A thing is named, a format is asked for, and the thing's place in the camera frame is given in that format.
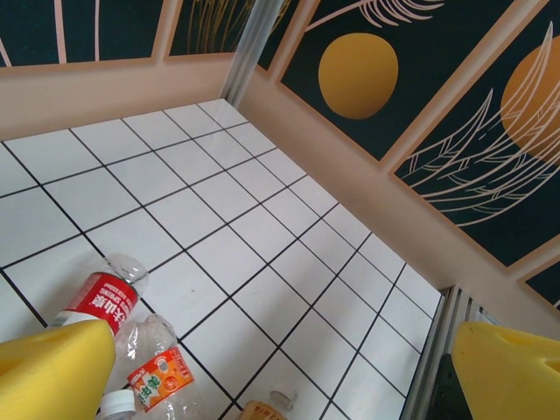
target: water bottle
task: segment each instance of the water bottle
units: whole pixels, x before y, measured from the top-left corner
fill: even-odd
[[[279,382],[269,393],[269,400],[252,400],[245,405],[237,420],[287,420],[298,397],[296,389],[288,382]]]
[[[122,389],[101,399],[101,411],[95,420],[131,420],[136,412],[134,393],[130,389]]]
[[[204,420],[194,377],[177,347],[173,327],[160,315],[128,323],[116,336],[115,364],[153,420]]]
[[[88,319],[104,319],[116,335],[147,283],[148,271],[140,262],[124,254],[110,255],[87,278],[50,327],[66,326]]]

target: white bottle cap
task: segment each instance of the white bottle cap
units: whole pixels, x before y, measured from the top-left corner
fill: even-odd
[[[118,413],[136,413],[136,411],[134,392],[130,389],[109,392],[101,399],[101,418]]]
[[[275,387],[270,391],[271,395],[280,395],[285,400],[284,403],[286,404],[286,408],[291,410],[293,408],[293,404],[298,398],[298,392],[294,388],[294,386],[289,382],[278,382]]]

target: yellow foam block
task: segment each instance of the yellow foam block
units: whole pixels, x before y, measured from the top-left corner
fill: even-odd
[[[115,362],[105,321],[84,321],[0,344],[0,418],[89,420]]]
[[[451,356],[475,420],[560,418],[560,341],[465,322]]]

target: white tile floor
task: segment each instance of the white tile floor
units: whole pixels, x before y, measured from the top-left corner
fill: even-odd
[[[210,420],[282,380],[292,420],[397,419],[439,300],[224,101],[1,144],[0,218],[0,340],[131,254]]]

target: wall mural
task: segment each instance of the wall mural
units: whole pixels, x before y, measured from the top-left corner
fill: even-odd
[[[560,311],[560,282],[558,278],[560,278],[560,262],[532,276],[525,283],[557,311]]]
[[[3,0],[0,67],[151,56],[163,0]]]
[[[259,64],[268,69],[298,0],[284,0]],[[170,56],[233,53],[242,37],[255,0],[184,0]]]
[[[506,266],[560,234],[559,33],[550,0],[396,171]]]
[[[282,83],[381,159],[512,0],[323,0]]]

